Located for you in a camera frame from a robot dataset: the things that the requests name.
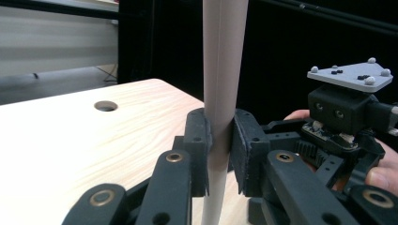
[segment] light wood surface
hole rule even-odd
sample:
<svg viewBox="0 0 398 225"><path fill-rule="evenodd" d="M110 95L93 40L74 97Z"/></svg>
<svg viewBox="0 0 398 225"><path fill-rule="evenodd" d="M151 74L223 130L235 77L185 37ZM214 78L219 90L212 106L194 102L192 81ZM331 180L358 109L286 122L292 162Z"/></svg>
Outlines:
<svg viewBox="0 0 398 225"><path fill-rule="evenodd" d="M103 100L118 108L98 111ZM61 224L93 186L137 185L201 107L155 79L0 106L0 224ZM193 224L202 203L193 201ZM231 173L220 224L247 224L246 211Z"/></svg>

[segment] white tube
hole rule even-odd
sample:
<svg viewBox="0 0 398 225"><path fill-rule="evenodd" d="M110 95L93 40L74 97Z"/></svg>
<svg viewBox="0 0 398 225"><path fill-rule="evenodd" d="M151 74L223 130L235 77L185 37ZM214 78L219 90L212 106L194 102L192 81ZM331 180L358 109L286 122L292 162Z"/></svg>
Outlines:
<svg viewBox="0 0 398 225"><path fill-rule="evenodd" d="M203 1L205 116L213 136L208 156L210 193L205 197L203 225L220 220L247 7L248 0Z"/></svg>

